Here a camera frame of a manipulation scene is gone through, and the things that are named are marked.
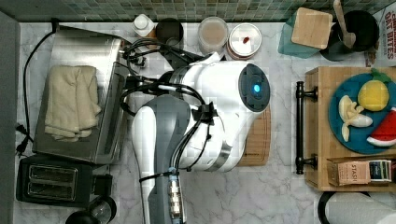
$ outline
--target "banana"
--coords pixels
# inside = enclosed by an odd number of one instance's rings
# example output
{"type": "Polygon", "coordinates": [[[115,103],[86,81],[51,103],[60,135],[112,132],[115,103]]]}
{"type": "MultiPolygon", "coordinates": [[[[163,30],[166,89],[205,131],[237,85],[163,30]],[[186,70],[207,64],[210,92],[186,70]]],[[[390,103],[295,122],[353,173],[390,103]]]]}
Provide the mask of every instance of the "banana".
{"type": "Polygon", "coordinates": [[[338,104],[338,112],[340,113],[341,120],[344,122],[341,130],[344,141],[349,141],[349,125],[357,128],[364,128],[373,123],[370,117],[361,114],[363,110],[364,108],[362,106],[357,106],[357,103],[352,102],[349,96],[345,95],[341,98],[338,104]]]}

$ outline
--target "watermelon slice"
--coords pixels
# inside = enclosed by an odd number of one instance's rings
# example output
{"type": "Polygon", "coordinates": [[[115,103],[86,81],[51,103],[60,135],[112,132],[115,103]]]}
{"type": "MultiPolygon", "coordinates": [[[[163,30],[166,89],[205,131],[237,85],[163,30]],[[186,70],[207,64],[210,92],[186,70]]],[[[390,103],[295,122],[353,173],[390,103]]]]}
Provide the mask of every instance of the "watermelon slice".
{"type": "Polygon", "coordinates": [[[367,141],[377,147],[391,147],[396,144],[396,107],[390,110],[367,141]]]}

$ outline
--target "white bottle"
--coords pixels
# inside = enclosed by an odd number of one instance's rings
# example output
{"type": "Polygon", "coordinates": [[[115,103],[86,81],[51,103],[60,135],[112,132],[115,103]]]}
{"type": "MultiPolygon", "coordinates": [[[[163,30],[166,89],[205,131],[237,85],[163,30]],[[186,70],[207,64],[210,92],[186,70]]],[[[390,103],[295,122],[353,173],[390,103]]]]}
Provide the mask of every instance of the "white bottle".
{"type": "Polygon", "coordinates": [[[132,28],[140,36],[147,36],[154,29],[154,22],[145,14],[140,14],[134,19],[132,28]]]}

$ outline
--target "silver toaster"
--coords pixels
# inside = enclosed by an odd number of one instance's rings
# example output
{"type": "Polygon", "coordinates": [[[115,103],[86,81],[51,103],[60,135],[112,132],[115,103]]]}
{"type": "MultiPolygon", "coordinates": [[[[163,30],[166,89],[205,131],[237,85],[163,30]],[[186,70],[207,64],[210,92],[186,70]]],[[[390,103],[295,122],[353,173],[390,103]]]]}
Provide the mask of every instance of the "silver toaster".
{"type": "Polygon", "coordinates": [[[35,130],[33,152],[94,164],[110,164],[120,156],[126,130],[120,95],[128,74],[120,66],[122,40],[112,35],[62,27],[56,33],[49,67],[90,65],[96,68],[98,99],[102,112],[92,134],[77,142],[57,141],[45,133],[49,88],[46,83],[35,130]]]}

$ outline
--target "wooden spoon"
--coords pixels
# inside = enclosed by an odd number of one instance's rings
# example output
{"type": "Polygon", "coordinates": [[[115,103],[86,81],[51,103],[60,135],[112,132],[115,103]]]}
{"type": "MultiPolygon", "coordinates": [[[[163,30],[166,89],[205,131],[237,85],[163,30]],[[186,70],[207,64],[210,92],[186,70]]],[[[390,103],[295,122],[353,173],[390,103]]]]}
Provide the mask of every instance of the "wooden spoon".
{"type": "Polygon", "coordinates": [[[343,32],[344,45],[347,46],[349,49],[352,49],[353,44],[355,44],[356,41],[356,35],[347,31],[346,22],[344,20],[343,8],[341,7],[341,1],[334,0],[332,6],[334,7],[335,15],[337,16],[338,23],[340,24],[341,31],[343,32]]]}

